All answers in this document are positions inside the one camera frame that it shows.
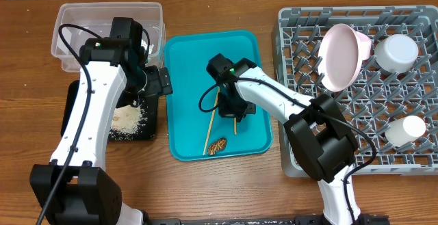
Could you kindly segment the brown food scrap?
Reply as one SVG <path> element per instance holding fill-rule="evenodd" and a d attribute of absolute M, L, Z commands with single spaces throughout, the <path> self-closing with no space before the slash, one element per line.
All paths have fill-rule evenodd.
<path fill-rule="evenodd" d="M 215 142 L 213 142 L 207 149 L 207 154 L 210 156 L 215 155 L 216 153 L 224 150 L 227 146 L 227 139 L 222 137 Z"/>

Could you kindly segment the grey-white bowl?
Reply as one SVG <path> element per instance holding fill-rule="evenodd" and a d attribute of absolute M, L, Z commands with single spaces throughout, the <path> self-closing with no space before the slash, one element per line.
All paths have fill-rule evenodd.
<path fill-rule="evenodd" d="M 380 41 L 374 50 L 377 64 L 387 72 L 404 73 L 415 63 L 419 48 L 416 42 L 402 34 Z"/>

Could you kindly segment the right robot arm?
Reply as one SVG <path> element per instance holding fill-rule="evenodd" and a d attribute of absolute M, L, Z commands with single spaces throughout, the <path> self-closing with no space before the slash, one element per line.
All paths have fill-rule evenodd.
<path fill-rule="evenodd" d="M 298 165 L 318 182 L 324 223 L 356 224 L 361 212 L 350 175 L 358 143 L 334 99 L 294 92 L 246 58 L 234 63 L 217 54 L 206 71 L 220 89 L 215 109 L 221 117 L 240 122 L 260 107 L 284 126 Z"/>

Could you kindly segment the rice pile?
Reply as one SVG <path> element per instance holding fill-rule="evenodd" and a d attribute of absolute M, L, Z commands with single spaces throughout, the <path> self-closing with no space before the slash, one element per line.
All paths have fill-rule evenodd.
<path fill-rule="evenodd" d="M 141 107 L 130 105 L 116 108 L 114 111 L 109 136 L 113 140 L 132 140 L 140 132 L 140 127 L 145 124 L 145 110 Z"/>

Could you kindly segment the wooden chopstick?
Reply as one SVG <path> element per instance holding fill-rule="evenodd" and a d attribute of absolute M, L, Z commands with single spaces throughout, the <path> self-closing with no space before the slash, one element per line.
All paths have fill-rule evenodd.
<path fill-rule="evenodd" d="M 233 132 L 234 135 L 237 135 L 237 118 L 233 119 Z"/>
<path fill-rule="evenodd" d="M 215 99 L 214 106 L 218 105 L 218 95 L 219 95 L 219 93 L 220 93 L 220 88 L 218 88 L 218 90 L 216 92 L 216 99 Z M 211 113 L 209 127 L 208 127 L 208 130 L 207 130 L 207 136 L 206 136 L 206 139 L 205 139 L 205 145 L 204 145 L 204 149 L 203 149 L 203 155 L 206 155 L 206 152 L 207 152 L 207 147 L 208 147 L 209 138 L 210 138 L 210 135 L 211 135 L 211 129 L 212 129 L 212 126 L 213 126 L 213 123 L 214 123 L 215 115 L 216 115 L 216 109 L 214 109 L 212 111 L 212 113 Z"/>

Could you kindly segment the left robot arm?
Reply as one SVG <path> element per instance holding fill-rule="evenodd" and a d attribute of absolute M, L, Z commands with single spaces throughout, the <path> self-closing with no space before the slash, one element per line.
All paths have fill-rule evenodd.
<path fill-rule="evenodd" d="M 73 53 L 80 68 L 77 93 L 62 138 L 47 165 L 36 164 L 29 182 L 42 208 L 37 223 L 150 224 L 145 211 L 123 202 L 121 188 L 105 172 L 114 110 L 143 98 L 172 94 L 167 68 L 146 66 L 146 30 L 133 18 L 115 17 L 110 34 L 93 33 Z"/>

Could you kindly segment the white cup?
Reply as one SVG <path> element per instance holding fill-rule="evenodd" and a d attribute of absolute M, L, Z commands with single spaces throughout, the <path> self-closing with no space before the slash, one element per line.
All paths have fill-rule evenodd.
<path fill-rule="evenodd" d="M 414 142 L 426 132 L 426 123 L 418 116 L 406 116 L 389 123 L 387 141 L 396 147 Z"/>

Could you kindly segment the grey dishwasher rack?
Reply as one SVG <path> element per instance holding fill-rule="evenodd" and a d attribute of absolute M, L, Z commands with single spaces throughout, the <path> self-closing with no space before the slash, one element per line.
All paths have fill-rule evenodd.
<path fill-rule="evenodd" d="M 318 49 L 336 24 L 349 25 L 377 45 L 395 34 L 413 39 L 419 54 L 404 73 L 379 67 L 375 55 L 366 59 L 355 82 L 334 92 L 347 121 L 360 128 L 357 163 L 376 159 L 363 174 L 435 175 L 437 173 L 437 8 L 433 5 L 283 8 L 274 27 L 273 56 L 280 83 L 309 96 L 326 93 L 318 69 Z M 390 122 L 420 117 L 426 132 L 413 142 L 394 146 L 385 139 Z"/>

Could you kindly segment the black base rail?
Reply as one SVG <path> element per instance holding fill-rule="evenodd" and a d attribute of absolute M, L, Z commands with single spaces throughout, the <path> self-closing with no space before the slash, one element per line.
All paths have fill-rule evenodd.
<path fill-rule="evenodd" d="M 234 220 L 180 220 L 156 219 L 149 220 L 148 225 L 328 225 L 328 220 L 323 215 L 301 215 L 292 219 L 267 218 L 267 219 L 234 219 Z M 360 225 L 390 225 L 386 215 L 360 215 L 356 224 Z"/>

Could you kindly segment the clear plastic bin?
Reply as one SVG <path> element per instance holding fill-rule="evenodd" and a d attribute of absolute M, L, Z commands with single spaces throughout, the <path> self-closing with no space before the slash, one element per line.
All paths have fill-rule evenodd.
<path fill-rule="evenodd" d="M 79 72 L 80 65 L 59 37 L 58 29 L 62 24 L 74 24 L 94 33 L 108 37 L 112 20 L 115 17 L 133 18 L 148 32 L 151 47 L 147 66 L 164 66 L 164 46 L 166 29 L 163 20 L 162 5 L 158 2 L 98 2 L 98 3 L 66 3 L 61 6 L 51 43 L 51 54 L 61 61 L 65 72 Z"/>

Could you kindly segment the teal plastic tray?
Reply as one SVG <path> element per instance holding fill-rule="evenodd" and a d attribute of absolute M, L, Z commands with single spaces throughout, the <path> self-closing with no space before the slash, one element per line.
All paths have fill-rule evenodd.
<path fill-rule="evenodd" d="M 210 159 L 207 152 L 203 155 L 203 149 L 211 112 L 201 110 L 214 106 L 217 91 L 208 90 L 214 79 L 206 67 L 219 53 L 232 62 L 247 58 L 261 65 L 257 39 L 246 30 L 177 36 L 166 43 L 164 62 L 173 90 L 166 97 L 169 147 L 180 161 Z M 256 114 L 237 122 L 234 135 L 233 119 L 216 112 L 208 147 L 222 137 L 227 139 L 227 146 L 214 155 L 216 159 L 264 153 L 272 145 L 270 115 L 258 107 Z"/>

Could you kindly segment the black tray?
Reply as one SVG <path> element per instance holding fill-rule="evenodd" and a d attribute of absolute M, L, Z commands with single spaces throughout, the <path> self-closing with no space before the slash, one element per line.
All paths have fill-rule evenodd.
<path fill-rule="evenodd" d="M 159 99 L 157 96 L 152 96 L 145 99 L 140 99 L 136 101 L 138 107 L 141 107 L 145 110 L 144 113 L 144 126 L 140 127 L 140 132 L 133 137 L 133 141 L 149 141 L 154 140 L 156 138 L 157 132 L 157 115 L 158 115 L 158 102 Z M 131 141 L 131 140 L 113 140 L 110 137 L 110 133 L 108 136 L 109 141 Z"/>

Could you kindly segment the pink bowl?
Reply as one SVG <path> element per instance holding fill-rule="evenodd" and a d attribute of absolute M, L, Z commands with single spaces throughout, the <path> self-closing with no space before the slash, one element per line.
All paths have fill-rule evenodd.
<path fill-rule="evenodd" d="M 324 35 L 318 49 L 322 60 L 317 67 L 324 75 L 322 85 L 339 92 L 352 85 L 359 75 L 363 60 L 370 57 L 372 41 L 365 34 L 346 24 L 332 26 Z"/>

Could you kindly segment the white napkin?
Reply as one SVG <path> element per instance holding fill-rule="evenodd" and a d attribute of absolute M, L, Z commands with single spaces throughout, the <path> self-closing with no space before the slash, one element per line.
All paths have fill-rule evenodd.
<path fill-rule="evenodd" d="M 150 43 L 150 40 L 148 38 L 146 38 L 146 39 L 142 39 L 141 47 L 144 50 L 143 60 L 144 60 L 144 62 L 148 62 L 149 61 L 149 54 L 151 53 L 151 47 L 153 47 L 153 45 Z"/>

